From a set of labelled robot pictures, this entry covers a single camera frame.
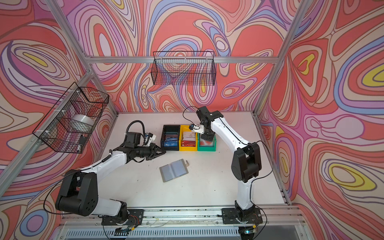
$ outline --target robotic arm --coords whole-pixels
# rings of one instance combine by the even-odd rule
[[[152,160],[163,154],[165,150],[158,147],[152,141],[155,135],[146,134],[144,146],[139,146],[141,133],[127,132],[124,142],[109,155],[79,170],[69,170],[63,179],[55,207],[57,210],[65,211],[81,216],[108,215],[115,216],[116,223],[124,223],[128,219],[127,204],[98,196],[98,184],[116,168],[136,161],[135,157],[144,157]]]
[[[251,184],[262,168],[259,145],[242,138],[219,111],[209,112],[207,107],[201,107],[196,111],[196,114],[202,125],[198,126],[197,129],[191,124],[189,129],[200,133],[202,139],[210,142],[213,141],[216,133],[234,152],[231,169],[238,180],[237,199],[235,201],[236,217],[240,221],[244,221],[256,211],[251,202],[251,197],[253,197]]]

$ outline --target colorful patterned wall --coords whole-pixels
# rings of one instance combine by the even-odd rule
[[[212,50],[216,56],[277,56],[298,2],[65,2],[62,10],[86,54],[152,56]],[[253,110],[271,65],[218,64],[216,85],[153,86],[151,64],[96,64],[117,111]]]
[[[2,172],[84,69],[43,0],[1,2],[0,23]],[[45,196],[67,170],[94,161],[112,119],[106,109],[82,154],[56,153],[46,145],[38,149],[0,198],[0,240],[50,237],[61,217],[42,209]],[[56,188],[48,198],[51,211],[57,193]]]
[[[315,0],[258,112],[315,239],[384,239],[384,2]]]

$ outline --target black storage bin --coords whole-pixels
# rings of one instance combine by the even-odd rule
[[[164,147],[165,134],[167,132],[177,133],[177,147]],[[180,139],[180,125],[163,125],[163,133],[161,134],[160,146],[164,150],[178,151],[179,150],[179,139]]]

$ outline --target yellow storage bin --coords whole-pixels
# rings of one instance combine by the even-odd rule
[[[192,132],[191,130],[189,130],[189,125],[180,126],[179,151],[197,151],[197,134],[195,133],[195,138],[196,138],[195,147],[182,147],[181,142],[183,141],[183,132]]]

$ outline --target black wire mesh basket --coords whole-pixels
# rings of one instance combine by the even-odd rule
[[[58,114],[53,121],[44,130],[36,131],[42,119],[33,134],[55,152],[82,153],[108,102],[107,93],[77,86],[64,107],[55,110]]]
[[[155,51],[153,56],[154,85],[215,85],[213,51]]]

